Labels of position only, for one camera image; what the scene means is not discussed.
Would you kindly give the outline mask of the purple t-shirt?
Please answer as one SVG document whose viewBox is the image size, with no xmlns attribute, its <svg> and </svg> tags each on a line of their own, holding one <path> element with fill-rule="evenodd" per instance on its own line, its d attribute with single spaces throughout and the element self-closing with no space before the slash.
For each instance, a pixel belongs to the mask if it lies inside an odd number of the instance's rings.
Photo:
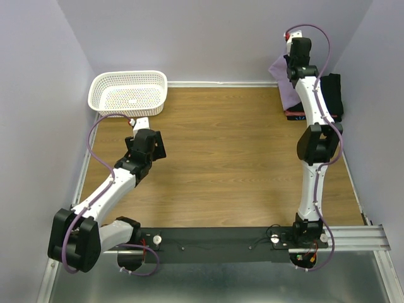
<svg viewBox="0 0 404 303">
<path fill-rule="evenodd" d="M 283 54 L 268 68 L 268 72 L 278 83 L 283 110 L 299 104 L 300 98 L 287 77 L 287 63 Z"/>
</svg>

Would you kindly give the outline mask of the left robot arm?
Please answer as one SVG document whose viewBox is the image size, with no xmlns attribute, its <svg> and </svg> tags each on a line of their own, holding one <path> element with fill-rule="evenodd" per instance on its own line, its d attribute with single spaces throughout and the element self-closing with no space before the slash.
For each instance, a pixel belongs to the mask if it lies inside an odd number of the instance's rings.
<svg viewBox="0 0 404 303">
<path fill-rule="evenodd" d="M 160 132 L 151 129 L 140 129 L 125 142 L 126 154 L 110 169 L 102 185 L 80 204 L 54 215 L 47 254 L 61 262 L 68 273 L 90 271 L 104 251 L 116 246 L 146 248 L 136 220 L 119 217 L 108 225 L 103 222 L 166 152 Z"/>
</svg>

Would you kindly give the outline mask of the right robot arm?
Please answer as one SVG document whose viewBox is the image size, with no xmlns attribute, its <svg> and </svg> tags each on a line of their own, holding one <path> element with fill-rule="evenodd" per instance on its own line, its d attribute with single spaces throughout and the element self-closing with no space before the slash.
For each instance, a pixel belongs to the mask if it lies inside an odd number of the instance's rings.
<svg viewBox="0 0 404 303">
<path fill-rule="evenodd" d="M 307 121 L 307 128 L 297 142 L 297 156 L 303 166 L 302 197 L 290 239 L 297 247 L 307 247 L 323 234 L 324 178 L 343 128 L 329 113 L 321 92 L 320 73 L 310 64 L 311 40 L 300 30 L 286 33 L 285 40 L 287 77 L 300 98 Z"/>
</svg>

